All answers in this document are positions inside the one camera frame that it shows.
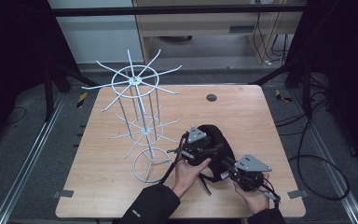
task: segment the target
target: yellow black tape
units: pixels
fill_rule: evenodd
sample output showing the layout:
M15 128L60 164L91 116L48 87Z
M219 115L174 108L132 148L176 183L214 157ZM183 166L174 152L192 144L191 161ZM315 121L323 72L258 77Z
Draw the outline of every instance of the yellow black tape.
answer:
M282 100L282 101L285 101L287 103L292 102L292 98L284 98L284 97L282 97L281 92L279 90L275 91L275 97L276 97L277 100Z
M86 100L87 93L83 92L81 93L79 97L79 101L77 102L76 108L81 108L81 106L84 104L84 101Z

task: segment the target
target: person's left hand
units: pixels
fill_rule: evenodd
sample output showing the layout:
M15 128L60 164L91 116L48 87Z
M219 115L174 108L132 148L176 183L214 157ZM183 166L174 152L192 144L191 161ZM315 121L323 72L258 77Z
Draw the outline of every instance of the person's left hand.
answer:
M201 171L208 167L209 162L211 162L210 158L198 166L192 166L184 159L179 160L175 167L175 185L172 187L172 191L179 199L194 185Z

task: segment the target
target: wooden desk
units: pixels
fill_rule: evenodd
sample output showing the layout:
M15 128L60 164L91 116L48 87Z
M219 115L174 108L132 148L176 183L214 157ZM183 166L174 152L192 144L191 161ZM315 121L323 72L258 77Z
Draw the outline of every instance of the wooden desk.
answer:
M233 148L236 159L246 153L257 157L273 171L270 181L282 197L280 205L285 217L302 217L305 207L302 199L289 199L287 192L297 189L292 171L282 148L281 140L264 94L258 86L219 85L219 86L162 86L169 91L179 91L172 95L158 91L160 120L168 123L164 136L179 140L191 126L214 124L223 133ZM215 102L206 100L206 95L217 96ZM128 207L146 184L132 173L132 162L144 147L136 147L130 156L123 160L133 146L129 138L107 139L127 132L119 104L101 112L115 95L111 88L101 89L89 117L89 123L78 148L75 161L64 189L73 190L72 198L60 198L56 215L58 217L122 217ZM132 104L123 100L123 105ZM162 139L155 147L177 148L177 143ZM164 174L166 168L155 169L156 174ZM165 182L171 187L174 172ZM172 217L248 217L244 201L235 193L232 181L207 182L211 196L199 180L182 199L182 204Z

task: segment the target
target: black metal bar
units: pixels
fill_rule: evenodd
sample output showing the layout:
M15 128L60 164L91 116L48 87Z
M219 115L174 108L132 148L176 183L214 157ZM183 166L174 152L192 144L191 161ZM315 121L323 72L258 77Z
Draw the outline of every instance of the black metal bar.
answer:
M320 6L307 4L279 5L222 5L222 6L171 6L171 7L95 7L95 8L53 8L34 10L29 13L37 16L85 17L123 16L156 14L199 14L199 13L241 13L241 12L297 12L313 10Z

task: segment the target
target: person's right hand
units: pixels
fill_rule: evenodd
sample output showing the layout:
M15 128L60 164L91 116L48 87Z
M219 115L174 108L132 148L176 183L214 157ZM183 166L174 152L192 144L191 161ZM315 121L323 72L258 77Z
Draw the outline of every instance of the person's right hand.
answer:
M264 178L269 179L268 173L263 173ZM241 187L234 182L235 192L237 192L248 205L249 211L254 215L265 209L269 209L269 198L264 194L267 190L260 187L255 191L243 191Z

